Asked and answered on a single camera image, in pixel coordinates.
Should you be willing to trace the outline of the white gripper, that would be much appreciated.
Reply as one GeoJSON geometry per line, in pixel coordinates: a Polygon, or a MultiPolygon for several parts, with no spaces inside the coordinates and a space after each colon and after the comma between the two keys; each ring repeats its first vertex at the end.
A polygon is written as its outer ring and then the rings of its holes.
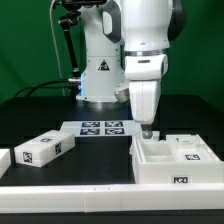
{"type": "Polygon", "coordinates": [[[154,56],[126,56],[125,75],[133,119],[142,124],[142,136],[151,138],[152,123],[161,93],[161,78],[168,70],[166,54],[154,56]]]}

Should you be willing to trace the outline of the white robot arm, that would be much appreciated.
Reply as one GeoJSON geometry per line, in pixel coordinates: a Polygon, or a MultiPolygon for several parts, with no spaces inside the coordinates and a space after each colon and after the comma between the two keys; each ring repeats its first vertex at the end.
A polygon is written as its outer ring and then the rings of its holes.
{"type": "Polygon", "coordinates": [[[87,65],[77,99],[88,106],[128,101],[142,135],[153,135],[170,42],[186,24],[182,0],[105,0],[81,6],[87,65]]]}

